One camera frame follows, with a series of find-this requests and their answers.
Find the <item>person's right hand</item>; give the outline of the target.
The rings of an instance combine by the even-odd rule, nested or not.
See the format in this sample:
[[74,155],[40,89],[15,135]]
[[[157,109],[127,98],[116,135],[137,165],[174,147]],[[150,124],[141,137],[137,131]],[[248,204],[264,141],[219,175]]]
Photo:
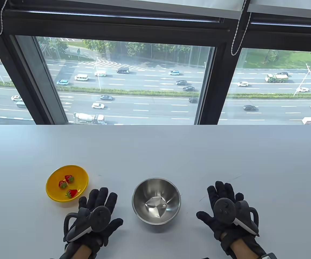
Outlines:
[[[220,198],[231,200],[233,205],[237,202],[244,201],[244,195],[242,193],[235,194],[230,183],[223,183],[221,181],[216,181],[215,186],[209,186],[207,188],[207,193],[212,209]],[[255,240],[256,236],[252,235],[241,226],[236,226],[235,224],[228,226],[227,224],[223,224],[218,221],[215,216],[211,217],[205,211],[197,212],[196,217],[205,223],[213,231],[215,239],[220,241],[221,244],[227,248],[230,248],[237,240],[242,240],[248,246],[258,246]]]

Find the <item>person's left hand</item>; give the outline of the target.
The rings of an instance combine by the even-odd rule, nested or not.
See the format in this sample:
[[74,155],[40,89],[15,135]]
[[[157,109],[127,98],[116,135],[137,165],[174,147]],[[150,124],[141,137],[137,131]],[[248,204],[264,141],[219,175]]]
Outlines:
[[93,189],[88,197],[80,197],[78,212],[68,213],[64,220],[65,251],[61,259],[95,259],[106,247],[123,219],[111,219],[118,195],[107,187]]

